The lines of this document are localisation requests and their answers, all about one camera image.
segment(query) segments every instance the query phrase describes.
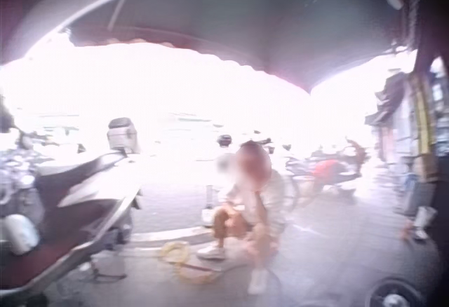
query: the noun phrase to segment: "white shirt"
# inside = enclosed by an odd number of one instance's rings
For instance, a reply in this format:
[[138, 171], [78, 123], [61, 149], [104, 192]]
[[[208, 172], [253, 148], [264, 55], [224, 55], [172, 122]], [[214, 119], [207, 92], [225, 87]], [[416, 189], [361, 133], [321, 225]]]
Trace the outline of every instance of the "white shirt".
[[[268, 225], [272, 236], [279, 236], [284, 229], [284, 194], [285, 185], [283, 178], [277, 171], [272, 170], [270, 180], [260, 194], [262, 203], [267, 211]], [[234, 206], [242, 205], [243, 218], [251, 225], [257, 223], [255, 194], [253, 192], [240, 189], [236, 184], [232, 184], [221, 190], [218, 198], [221, 203], [230, 203]]]

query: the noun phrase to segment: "parked scooter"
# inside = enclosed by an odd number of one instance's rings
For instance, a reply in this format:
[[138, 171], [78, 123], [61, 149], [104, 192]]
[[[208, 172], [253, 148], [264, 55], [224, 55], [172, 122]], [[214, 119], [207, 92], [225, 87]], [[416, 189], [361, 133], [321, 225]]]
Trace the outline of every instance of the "parked scooter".
[[[9, 165], [9, 175], [24, 165]], [[34, 191], [43, 209], [40, 218], [28, 217], [19, 205], [1, 221], [2, 306], [27, 305], [37, 296], [42, 298], [47, 286], [77, 266], [92, 263], [94, 254], [130, 240], [130, 210], [139, 208], [136, 165], [124, 150], [101, 156], [80, 153], [70, 161], [44, 162], [34, 174], [25, 173], [28, 178], [11, 177], [1, 185], [2, 194], [7, 191], [9, 198], [4, 205], [21, 192]], [[102, 276], [92, 265], [94, 275]]]

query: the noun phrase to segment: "sidewalk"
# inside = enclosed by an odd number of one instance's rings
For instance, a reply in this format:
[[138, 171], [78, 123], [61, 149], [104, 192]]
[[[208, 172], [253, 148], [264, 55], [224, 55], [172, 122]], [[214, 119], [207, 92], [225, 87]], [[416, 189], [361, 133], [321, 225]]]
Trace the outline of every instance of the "sidewalk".
[[[125, 271], [125, 280], [84, 283], [79, 278], [87, 273], [75, 272], [49, 290], [51, 306], [293, 307], [316, 302], [323, 307], [356, 307], [363, 306], [376, 281], [392, 275], [428, 294], [439, 270], [433, 243], [402, 241], [405, 218], [394, 213], [396, 194], [388, 171], [372, 164], [363, 173], [354, 196], [323, 194], [292, 214], [271, 264], [276, 276], [270, 278], [264, 296], [247, 296], [247, 267], [227, 271], [210, 284], [193, 285], [181, 282], [171, 266], [161, 264], [155, 258], [157, 250], [128, 248], [120, 257], [103, 256], [99, 261], [101, 271]], [[228, 245], [232, 259], [208, 266], [226, 270], [243, 263], [239, 243], [230, 240]], [[200, 246], [192, 247], [192, 253]], [[194, 255], [191, 263], [199, 263]], [[61, 287], [70, 287], [65, 288], [69, 292], [61, 293]]]

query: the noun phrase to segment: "kickstand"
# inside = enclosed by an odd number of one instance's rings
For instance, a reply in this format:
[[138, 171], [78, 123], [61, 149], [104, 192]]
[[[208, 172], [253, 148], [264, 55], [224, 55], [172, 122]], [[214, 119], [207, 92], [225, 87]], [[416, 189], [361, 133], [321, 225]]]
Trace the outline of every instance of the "kickstand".
[[111, 279], [112, 281], [120, 281], [120, 280], [123, 280], [128, 277], [127, 274], [112, 275], [112, 274], [101, 273], [100, 270], [98, 269], [98, 267], [95, 265], [95, 262], [93, 260], [90, 260], [89, 264], [91, 265], [91, 268], [92, 268], [93, 279], [96, 282], [102, 282], [100, 280], [100, 278], [108, 278], [108, 279]]

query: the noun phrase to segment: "motorcycle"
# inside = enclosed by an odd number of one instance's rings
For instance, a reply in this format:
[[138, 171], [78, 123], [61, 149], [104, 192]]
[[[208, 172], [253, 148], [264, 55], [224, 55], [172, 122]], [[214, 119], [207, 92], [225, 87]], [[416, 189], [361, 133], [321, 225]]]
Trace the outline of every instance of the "motorcycle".
[[[137, 164], [124, 150], [40, 164], [17, 158], [22, 150], [9, 152], [15, 158], [3, 159], [1, 165], [8, 178], [0, 189], [2, 306], [27, 306], [84, 263], [92, 264], [95, 277], [103, 276], [92, 256], [128, 243], [131, 208], [140, 208]], [[24, 210], [19, 199], [31, 193], [36, 202]], [[41, 215], [28, 214], [39, 211], [38, 206]]]

